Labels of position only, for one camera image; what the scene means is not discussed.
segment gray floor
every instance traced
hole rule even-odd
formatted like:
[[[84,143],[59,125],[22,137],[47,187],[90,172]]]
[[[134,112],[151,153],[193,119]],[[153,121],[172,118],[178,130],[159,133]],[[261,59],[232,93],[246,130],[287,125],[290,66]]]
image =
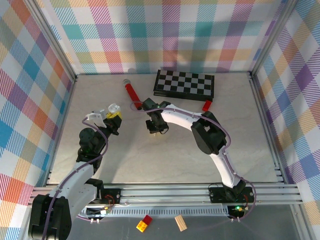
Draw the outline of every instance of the gray floor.
[[[130,110],[131,100],[123,86],[130,79],[143,101],[169,101],[177,107],[202,112],[203,102],[153,96],[155,74],[82,75],[75,86],[51,183],[59,183],[72,169],[79,149],[81,121],[86,114],[107,109],[112,103],[123,116],[119,136],[111,136],[109,149],[95,178],[105,183],[199,183],[220,182],[213,161],[196,146],[190,131],[170,125],[168,133],[149,134],[145,113]],[[264,135],[246,73],[215,74],[212,111],[230,133],[231,160],[238,173],[253,182],[276,182],[274,163]]]
[[[144,233],[136,229],[140,218],[109,217],[100,224],[76,219],[68,240],[298,240],[288,205],[256,206],[241,222],[227,217],[184,217],[187,229],[180,232],[174,218],[154,218]]]

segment chessboard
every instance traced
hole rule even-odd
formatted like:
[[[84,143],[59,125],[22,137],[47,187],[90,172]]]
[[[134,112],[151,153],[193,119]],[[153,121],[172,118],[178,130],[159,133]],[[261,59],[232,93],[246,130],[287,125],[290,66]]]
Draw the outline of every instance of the chessboard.
[[[214,87],[214,75],[158,70],[153,94],[169,98],[212,101]]]

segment wooden block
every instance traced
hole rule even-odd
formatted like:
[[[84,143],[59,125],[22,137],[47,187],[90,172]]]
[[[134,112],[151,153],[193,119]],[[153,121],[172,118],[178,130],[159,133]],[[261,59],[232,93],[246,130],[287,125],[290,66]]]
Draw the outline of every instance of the wooden block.
[[[182,218],[181,215],[176,216],[174,219],[176,221],[176,224],[178,224],[180,232],[182,232],[182,231],[187,229],[187,225],[186,225],[186,223],[185,223],[185,221],[184,221],[184,219]]]

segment plaid backdrop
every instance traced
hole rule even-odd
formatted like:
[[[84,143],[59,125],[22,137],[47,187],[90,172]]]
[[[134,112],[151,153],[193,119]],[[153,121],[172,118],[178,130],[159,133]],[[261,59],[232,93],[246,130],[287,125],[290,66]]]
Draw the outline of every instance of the plaid backdrop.
[[[258,73],[289,181],[320,239],[320,0],[300,0]]]
[[[248,71],[286,0],[37,0],[77,73]]]
[[[71,86],[23,0],[0,0],[0,240],[18,237]]]

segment white table surface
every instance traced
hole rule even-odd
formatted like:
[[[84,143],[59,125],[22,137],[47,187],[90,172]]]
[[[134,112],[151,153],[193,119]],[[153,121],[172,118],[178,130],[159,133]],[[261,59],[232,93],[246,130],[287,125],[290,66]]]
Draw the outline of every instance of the white table surface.
[[[274,163],[246,73],[216,73],[210,111],[231,135],[229,155],[236,171],[253,182],[276,182]],[[202,153],[193,134],[170,124],[164,134],[149,134],[147,114],[130,110],[123,80],[131,80],[140,100],[168,101],[179,108],[202,112],[204,102],[153,96],[156,74],[81,75],[75,86],[50,183],[59,183],[73,168],[79,149],[81,121],[86,114],[121,107],[119,136],[109,148],[94,178],[105,183],[212,183],[221,176],[212,159]]]

